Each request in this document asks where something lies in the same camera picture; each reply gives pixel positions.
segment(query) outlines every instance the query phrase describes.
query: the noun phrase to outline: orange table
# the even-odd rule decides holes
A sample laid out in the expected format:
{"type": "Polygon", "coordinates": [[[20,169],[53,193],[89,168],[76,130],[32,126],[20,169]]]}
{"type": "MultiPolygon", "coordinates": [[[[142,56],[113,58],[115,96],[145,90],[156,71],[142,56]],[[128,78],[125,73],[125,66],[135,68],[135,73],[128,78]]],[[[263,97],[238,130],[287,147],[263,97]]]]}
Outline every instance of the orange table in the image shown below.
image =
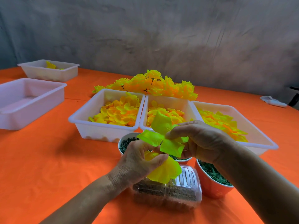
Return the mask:
{"type": "MultiPolygon", "coordinates": [[[[0,83],[26,77],[21,68],[0,71],[0,83]]],[[[95,85],[123,75],[79,69],[67,82],[65,101],[20,131],[0,130],[0,223],[38,223],[120,159],[116,143],[82,139],[68,117],[92,96],[95,85]]],[[[299,112],[266,104],[260,96],[195,87],[198,101],[232,105],[279,145],[261,157],[299,186],[299,112]]],[[[236,189],[225,198],[203,197],[180,214],[137,205],[128,191],[107,204],[95,223],[262,223],[236,189]]]]}

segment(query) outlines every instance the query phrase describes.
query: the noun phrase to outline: white plastic tray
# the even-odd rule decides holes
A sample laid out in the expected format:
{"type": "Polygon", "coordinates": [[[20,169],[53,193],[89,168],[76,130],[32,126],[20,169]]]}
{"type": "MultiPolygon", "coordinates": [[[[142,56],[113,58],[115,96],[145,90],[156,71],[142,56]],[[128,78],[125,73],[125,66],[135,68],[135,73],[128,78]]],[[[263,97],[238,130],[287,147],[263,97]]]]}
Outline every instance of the white plastic tray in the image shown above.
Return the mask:
{"type": "Polygon", "coordinates": [[[270,138],[268,138],[262,131],[260,131],[255,125],[253,125],[248,119],[246,119],[240,112],[229,105],[218,105],[212,103],[204,103],[199,101],[191,101],[191,104],[195,108],[201,108],[204,111],[210,112],[222,112],[225,115],[234,117],[234,121],[237,121],[238,129],[248,133],[246,138],[248,142],[238,142],[241,145],[247,147],[249,150],[257,155],[263,154],[268,149],[278,149],[278,145],[275,144],[270,138]]]}
{"type": "Polygon", "coordinates": [[[163,104],[164,108],[173,108],[176,110],[181,110],[185,113],[184,118],[186,121],[190,121],[190,119],[193,120],[202,120],[202,117],[200,115],[196,115],[198,111],[194,107],[194,105],[190,105],[190,101],[175,97],[164,97],[164,96],[153,96],[153,95],[146,95],[145,101],[144,101],[144,107],[141,114],[141,120],[139,127],[143,131],[149,130],[153,131],[152,128],[147,127],[147,113],[148,113],[148,106],[151,107],[151,102],[156,101],[158,104],[163,104]]]}
{"type": "Polygon", "coordinates": [[[28,78],[31,79],[42,79],[49,81],[57,82],[66,82],[78,75],[78,66],[79,64],[71,64],[59,61],[50,61],[50,60],[38,60],[23,64],[18,64],[21,66],[28,78]],[[46,68],[46,61],[57,66],[59,69],[50,69],[46,68]]]}
{"type": "Polygon", "coordinates": [[[61,82],[17,79],[0,85],[0,128],[20,130],[64,101],[61,82]]]}
{"type": "Polygon", "coordinates": [[[131,94],[136,95],[140,100],[136,123],[133,127],[88,121],[88,117],[98,114],[107,101],[119,100],[122,96],[127,96],[125,91],[110,89],[103,89],[95,94],[85,105],[69,117],[69,122],[76,124],[82,138],[117,143],[124,135],[134,132],[139,126],[145,95],[141,93],[131,94]]]}

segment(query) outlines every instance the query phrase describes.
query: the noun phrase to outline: gray backdrop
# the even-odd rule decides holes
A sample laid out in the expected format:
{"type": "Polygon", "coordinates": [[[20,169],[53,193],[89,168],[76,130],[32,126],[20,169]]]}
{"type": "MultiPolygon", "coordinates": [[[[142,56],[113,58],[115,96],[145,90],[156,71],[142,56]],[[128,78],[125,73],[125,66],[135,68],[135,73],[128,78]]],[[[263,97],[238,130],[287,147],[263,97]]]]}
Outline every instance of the gray backdrop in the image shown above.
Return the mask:
{"type": "Polygon", "coordinates": [[[1,67],[16,56],[127,75],[155,69],[177,82],[275,95],[299,83],[298,7],[299,0],[0,0],[1,67]]]}

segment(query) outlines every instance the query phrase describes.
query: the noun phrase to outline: hand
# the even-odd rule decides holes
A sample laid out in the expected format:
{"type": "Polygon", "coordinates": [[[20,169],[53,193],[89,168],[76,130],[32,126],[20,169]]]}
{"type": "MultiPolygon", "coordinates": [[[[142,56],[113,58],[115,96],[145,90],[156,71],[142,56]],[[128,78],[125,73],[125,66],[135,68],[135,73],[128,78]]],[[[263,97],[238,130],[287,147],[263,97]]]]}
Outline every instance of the hand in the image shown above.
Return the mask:
{"type": "Polygon", "coordinates": [[[130,142],[117,166],[109,173],[112,183],[124,190],[161,166],[168,159],[167,154],[160,154],[150,161],[144,159],[145,151],[156,149],[142,140],[130,142]]]}
{"type": "Polygon", "coordinates": [[[188,136],[181,159],[195,157],[207,163],[215,163],[237,143],[225,132],[202,121],[184,122],[166,134],[168,139],[188,136]]]}

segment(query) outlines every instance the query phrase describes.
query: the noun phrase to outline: forearm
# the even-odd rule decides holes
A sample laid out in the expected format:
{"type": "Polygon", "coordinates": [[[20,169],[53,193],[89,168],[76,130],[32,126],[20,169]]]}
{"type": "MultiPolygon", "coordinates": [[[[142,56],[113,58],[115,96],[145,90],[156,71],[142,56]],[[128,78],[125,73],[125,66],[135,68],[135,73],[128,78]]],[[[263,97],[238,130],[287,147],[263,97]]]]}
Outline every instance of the forearm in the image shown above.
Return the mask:
{"type": "Polygon", "coordinates": [[[113,169],[89,184],[40,224],[92,223],[103,207],[125,189],[126,186],[118,184],[118,177],[117,169],[113,169]]]}
{"type": "Polygon", "coordinates": [[[257,155],[233,145],[215,167],[264,223],[299,223],[299,190],[257,155]]]}

